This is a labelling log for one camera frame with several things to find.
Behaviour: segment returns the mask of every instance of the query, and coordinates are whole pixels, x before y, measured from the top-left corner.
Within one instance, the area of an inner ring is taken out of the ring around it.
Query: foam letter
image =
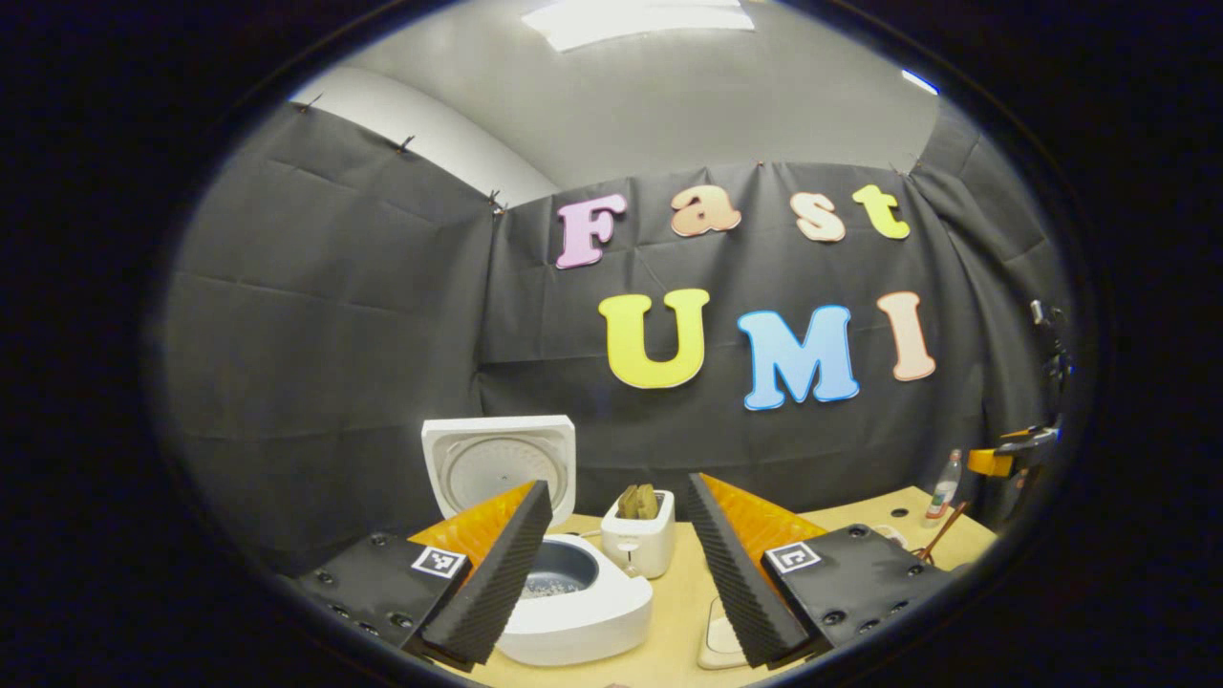
[[[612,213],[623,213],[629,207],[624,196],[614,193],[602,198],[570,203],[556,214],[564,226],[563,246],[556,266],[576,268],[597,263],[603,257],[603,248],[592,246],[591,236],[607,243],[612,240]]]
[[[680,236],[696,236],[711,229],[725,231],[739,226],[744,214],[730,205],[730,197],[720,186],[693,186],[671,198],[675,215],[671,229]]]
[[[876,231],[888,238],[909,236],[909,225],[892,215],[892,208],[898,204],[895,196],[889,196],[879,191],[878,186],[868,183],[854,192],[854,199],[866,205],[866,214],[871,218]]]
[[[739,317],[739,329],[752,342],[752,393],[744,400],[750,411],[775,409],[785,403],[777,376],[785,381],[794,401],[807,398],[819,370],[816,400],[835,402],[857,395],[857,381],[849,367],[849,308],[823,306],[811,313],[807,337],[799,343],[781,315],[753,310]]]
[[[934,373],[934,359],[926,353],[926,340],[917,321],[917,303],[921,298],[912,291],[895,291],[881,296],[876,303],[892,320],[892,335],[896,339],[896,368],[892,375],[901,382],[921,380]]]
[[[845,236],[845,222],[833,214],[837,207],[823,193],[795,193],[790,196],[790,209],[799,215],[799,231],[812,241],[840,241]]]
[[[646,310],[649,296],[624,293],[604,298],[599,312],[608,320],[608,365],[625,385],[642,390],[678,387],[692,380],[704,365],[704,325],[701,306],[709,302],[704,288],[678,288],[663,296],[675,310],[679,352],[659,363],[646,356]]]

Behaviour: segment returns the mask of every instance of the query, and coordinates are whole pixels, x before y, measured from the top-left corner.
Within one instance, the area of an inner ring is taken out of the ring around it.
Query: white wall
[[[400,143],[498,202],[514,207],[559,191],[539,170],[449,106],[399,81],[360,67],[336,67],[290,100],[309,103]]]

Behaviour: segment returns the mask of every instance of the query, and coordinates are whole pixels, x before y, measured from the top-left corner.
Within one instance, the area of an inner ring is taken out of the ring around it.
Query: ceiling
[[[742,161],[909,170],[938,97],[887,61],[775,2],[744,2],[755,32],[676,29],[558,54],[521,16],[553,0],[455,4],[340,66],[406,84],[461,114],[558,188]]]

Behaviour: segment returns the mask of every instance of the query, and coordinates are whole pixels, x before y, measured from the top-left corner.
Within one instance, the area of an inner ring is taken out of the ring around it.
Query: chopsticks
[[[951,524],[955,523],[955,519],[960,518],[960,514],[963,514],[964,510],[966,508],[969,508],[969,503],[960,502],[960,506],[955,507],[955,511],[951,512],[951,516],[947,517],[947,523],[943,524],[943,528],[938,529],[938,534],[936,534],[934,539],[929,541],[929,545],[926,545],[921,550],[917,550],[916,552],[914,552],[914,555],[918,560],[928,563],[929,566],[934,566],[934,557],[931,556],[931,550],[934,549],[934,545],[938,545],[938,540],[943,538],[943,534],[951,528]]]

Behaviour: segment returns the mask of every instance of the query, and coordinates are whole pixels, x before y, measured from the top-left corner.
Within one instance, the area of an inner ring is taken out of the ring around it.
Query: ceiling light
[[[561,0],[522,21],[558,53],[673,28],[756,29],[739,0]]]
[[[933,93],[934,95],[938,95],[938,89],[934,88],[934,86],[931,82],[928,82],[925,78],[915,75],[914,72],[911,72],[909,70],[900,70],[900,76],[905,77],[905,81],[907,81],[910,83],[916,83],[923,90],[928,90],[928,92]]]

